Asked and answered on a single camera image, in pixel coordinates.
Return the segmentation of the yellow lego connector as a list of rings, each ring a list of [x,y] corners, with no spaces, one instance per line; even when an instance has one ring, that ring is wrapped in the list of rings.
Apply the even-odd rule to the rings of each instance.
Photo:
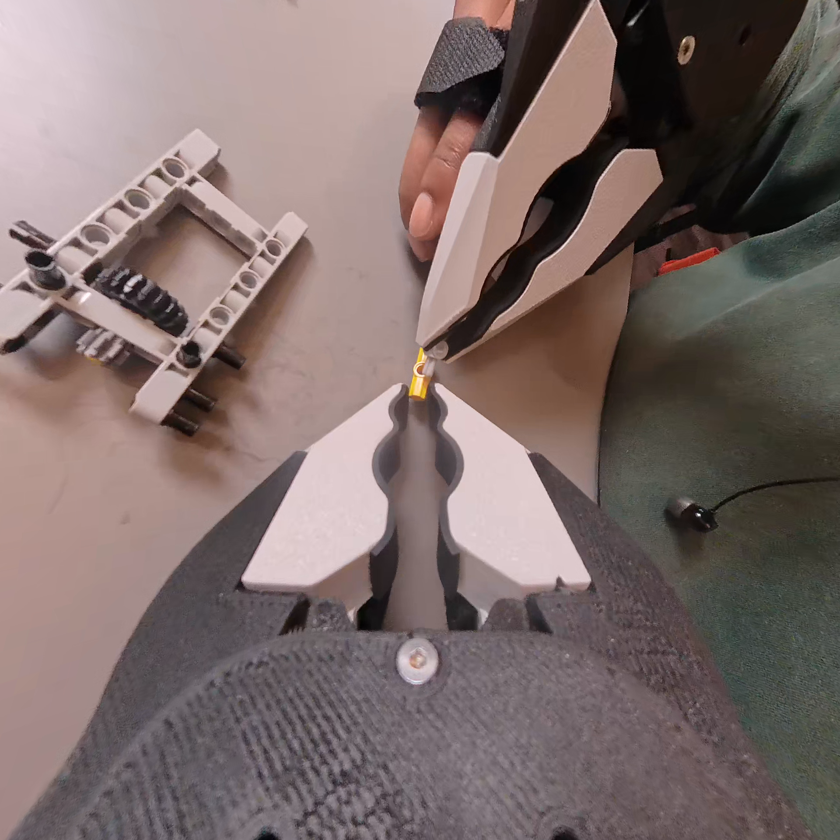
[[[408,386],[408,397],[415,402],[422,402],[427,399],[428,387],[431,380],[424,378],[424,349],[421,347],[413,366],[412,378]]]

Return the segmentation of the grey lego frame assembly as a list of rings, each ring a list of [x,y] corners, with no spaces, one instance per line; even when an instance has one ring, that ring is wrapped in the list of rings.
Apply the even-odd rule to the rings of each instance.
[[[20,351],[58,316],[68,316],[84,328],[77,340],[84,358],[110,368],[131,356],[151,364],[131,414],[196,435],[199,423],[178,407],[213,411],[216,400],[196,389],[196,379],[212,362],[242,369],[245,357],[229,335],[308,232],[293,212],[273,227],[259,224],[210,183],[220,154],[220,146],[196,129],[61,238],[25,221],[10,227],[9,235],[27,251],[24,268],[1,289],[2,355]],[[195,317],[128,259],[177,208],[244,258]]]

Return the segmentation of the black drawstring with metal tip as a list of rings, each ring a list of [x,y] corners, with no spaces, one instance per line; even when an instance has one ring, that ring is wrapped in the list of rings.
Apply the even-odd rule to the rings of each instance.
[[[765,490],[830,485],[837,484],[838,482],[839,476],[774,480],[739,489],[710,506],[701,505],[696,500],[687,497],[675,497],[667,502],[664,508],[664,515],[665,519],[677,529],[709,533],[718,528],[718,513],[720,509],[741,498],[758,494]]]

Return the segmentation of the person's right hand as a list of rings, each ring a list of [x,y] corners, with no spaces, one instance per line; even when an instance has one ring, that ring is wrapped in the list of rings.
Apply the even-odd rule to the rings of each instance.
[[[398,201],[414,257],[434,256],[461,165],[493,113],[513,1],[456,2],[416,89]]]

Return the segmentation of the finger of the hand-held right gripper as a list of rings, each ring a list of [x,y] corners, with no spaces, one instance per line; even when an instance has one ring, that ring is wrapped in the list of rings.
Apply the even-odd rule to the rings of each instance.
[[[524,236],[536,196],[522,164],[478,152],[464,162],[427,280],[427,353],[453,360],[575,283],[617,241],[663,178],[653,150],[582,154],[542,223]]]
[[[419,345],[433,347],[474,309],[543,184],[594,139],[610,107],[615,54],[603,7],[589,2],[504,150],[466,156],[423,294]]]

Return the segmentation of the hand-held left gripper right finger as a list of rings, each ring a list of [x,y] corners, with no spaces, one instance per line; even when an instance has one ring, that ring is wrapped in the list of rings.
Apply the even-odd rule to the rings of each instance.
[[[531,453],[447,388],[431,385],[427,399],[445,483],[437,572],[447,625],[480,625],[503,600],[588,590],[592,578]]]

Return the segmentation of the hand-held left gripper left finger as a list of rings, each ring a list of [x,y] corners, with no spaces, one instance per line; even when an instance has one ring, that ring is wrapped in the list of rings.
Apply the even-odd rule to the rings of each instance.
[[[393,385],[307,449],[241,577],[246,590],[384,611],[399,555],[393,480],[407,408],[407,387]]]

